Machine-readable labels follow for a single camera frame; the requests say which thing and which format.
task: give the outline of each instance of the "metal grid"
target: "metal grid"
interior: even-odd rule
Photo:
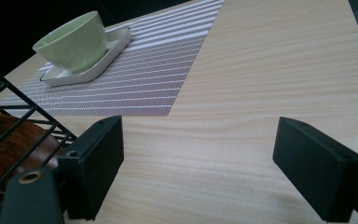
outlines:
[[[23,103],[19,105],[0,105],[1,114],[10,115],[12,117],[16,117],[15,115],[17,115],[16,118],[18,118],[18,120],[9,129],[0,135],[0,143],[4,142],[5,139],[7,139],[11,133],[15,132],[15,130],[18,129],[26,120],[45,130],[45,133],[38,138],[34,145],[28,150],[25,150],[25,153],[23,153],[21,157],[14,162],[14,165],[12,165],[4,175],[0,176],[0,192],[4,194],[5,182],[8,181],[10,175],[12,175],[16,169],[21,166],[29,155],[31,155],[31,153],[34,152],[48,136],[54,136],[59,144],[49,152],[48,156],[40,163],[40,166],[48,164],[60,148],[65,149],[72,144],[77,137],[1,75],[0,94],[15,94],[23,101]],[[19,110],[25,110],[26,112],[23,113],[22,116],[18,116]]]

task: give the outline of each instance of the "wire rack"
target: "wire rack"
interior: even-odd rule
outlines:
[[[52,149],[46,158],[40,162],[40,166],[46,166],[58,153],[59,149],[65,149],[71,145],[77,137],[49,115],[44,109],[28,98],[7,79],[0,75],[0,101],[3,97],[13,97],[13,105],[0,105],[0,113],[18,118],[17,121],[0,135],[0,144],[3,143],[24,122],[30,121],[44,130],[44,134],[38,137],[34,144],[24,151],[21,157],[0,176],[0,194],[5,194],[5,183],[21,164],[40,146],[48,136],[54,136],[58,145]]]

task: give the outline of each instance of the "cup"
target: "cup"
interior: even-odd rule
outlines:
[[[79,16],[37,41],[33,50],[72,73],[91,68],[106,53],[106,33],[98,11]]]

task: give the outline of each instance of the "striped placemat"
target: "striped placemat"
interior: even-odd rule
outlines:
[[[50,87],[47,63],[20,87],[52,116],[166,116],[224,0],[204,0],[128,22],[132,40],[91,82]],[[14,94],[1,105],[20,104]]]

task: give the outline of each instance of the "dark background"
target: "dark background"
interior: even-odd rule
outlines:
[[[32,45],[48,32],[92,10],[104,26],[133,19],[189,0],[0,0],[0,74],[34,55]],[[349,0],[358,22],[358,0]]]

